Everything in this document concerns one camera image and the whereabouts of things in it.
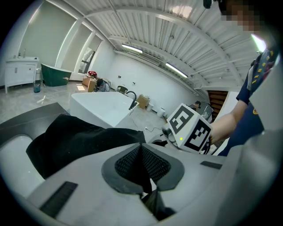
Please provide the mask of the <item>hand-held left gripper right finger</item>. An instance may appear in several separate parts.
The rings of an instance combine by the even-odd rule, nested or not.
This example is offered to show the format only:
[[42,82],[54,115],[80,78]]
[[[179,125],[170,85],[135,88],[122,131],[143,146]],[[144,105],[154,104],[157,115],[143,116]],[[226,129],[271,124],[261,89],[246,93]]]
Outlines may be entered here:
[[141,199],[143,215],[216,215],[222,198],[215,185],[224,159],[141,146],[143,169],[151,191]]

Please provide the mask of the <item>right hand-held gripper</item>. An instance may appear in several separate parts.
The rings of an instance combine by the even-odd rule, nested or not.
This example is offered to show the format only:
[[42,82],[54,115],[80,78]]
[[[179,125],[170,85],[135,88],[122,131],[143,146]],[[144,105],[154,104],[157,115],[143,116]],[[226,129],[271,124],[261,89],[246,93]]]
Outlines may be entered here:
[[162,132],[169,147],[195,154],[209,152],[211,124],[183,103],[168,117]]

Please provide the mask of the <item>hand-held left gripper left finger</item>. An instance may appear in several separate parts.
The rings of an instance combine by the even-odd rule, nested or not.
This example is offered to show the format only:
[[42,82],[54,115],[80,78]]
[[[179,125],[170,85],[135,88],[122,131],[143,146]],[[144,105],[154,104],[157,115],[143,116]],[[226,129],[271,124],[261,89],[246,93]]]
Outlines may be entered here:
[[111,188],[102,176],[102,166],[110,157],[136,144],[113,148],[79,158],[62,168],[28,197],[40,208],[66,181],[77,184],[56,220],[70,226],[152,226],[156,218],[139,195],[122,194]]

